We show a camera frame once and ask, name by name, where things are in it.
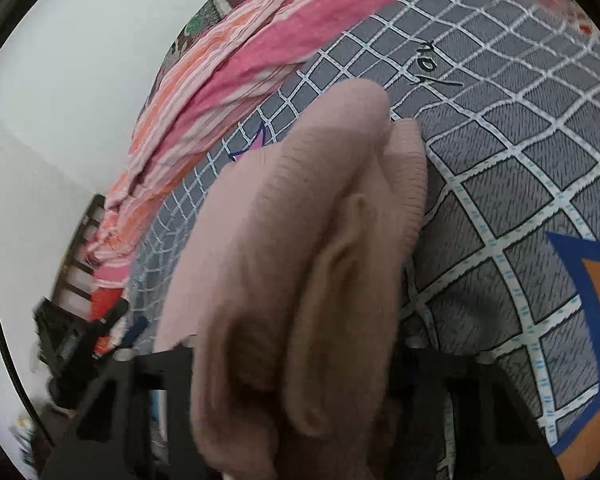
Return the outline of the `pink knit sweater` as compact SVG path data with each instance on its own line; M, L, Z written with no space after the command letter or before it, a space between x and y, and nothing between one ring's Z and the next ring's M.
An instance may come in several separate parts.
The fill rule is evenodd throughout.
M195 344L187 420L233 479L366 479L422 137L376 82L338 82L284 140L226 165L171 280L155 347Z

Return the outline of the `dark wooden headboard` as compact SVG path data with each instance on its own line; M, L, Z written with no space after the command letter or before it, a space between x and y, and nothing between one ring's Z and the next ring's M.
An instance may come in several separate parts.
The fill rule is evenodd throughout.
M52 291L54 304L86 320L91 315L94 269L85 259L84 250L102 221L104 203L105 197L95 194L86 207L61 259Z

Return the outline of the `red pillow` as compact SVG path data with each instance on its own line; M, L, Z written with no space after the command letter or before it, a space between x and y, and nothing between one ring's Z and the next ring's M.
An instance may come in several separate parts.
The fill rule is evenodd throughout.
M101 358L111 349L111 336L108 332L102 335L100 330L102 321L107 321L109 313L122 298L122 288L96 287L92 292L90 324L87 326L84 338L91 347L90 352L95 359Z

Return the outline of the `grey checked bedsheet with stars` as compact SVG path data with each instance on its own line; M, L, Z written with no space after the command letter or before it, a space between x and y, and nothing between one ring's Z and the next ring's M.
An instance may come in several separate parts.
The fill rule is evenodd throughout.
M394 0L330 38L166 196L131 275L136 350L155 347L223 168L352 77L381 84L425 143L403 314L440 350L500 364L570 476L600 479L600 40L531 0Z

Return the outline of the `pink striped quilt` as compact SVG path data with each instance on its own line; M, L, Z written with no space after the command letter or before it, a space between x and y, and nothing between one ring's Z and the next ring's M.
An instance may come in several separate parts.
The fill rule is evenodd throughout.
M559 11L570 0L540 0ZM393 0L246 0L166 70L85 251L97 288L122 288L164 198L219 138L318 48Z

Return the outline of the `floral patchwork blanket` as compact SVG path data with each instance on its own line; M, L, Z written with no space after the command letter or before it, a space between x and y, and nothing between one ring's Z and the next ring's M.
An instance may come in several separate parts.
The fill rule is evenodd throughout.
M194 44L230 12L248 0L207 0L184 25L178 36L166 51L166 56L156 73L154 83L142 107L142 112L156 94L166 73L178 62Z

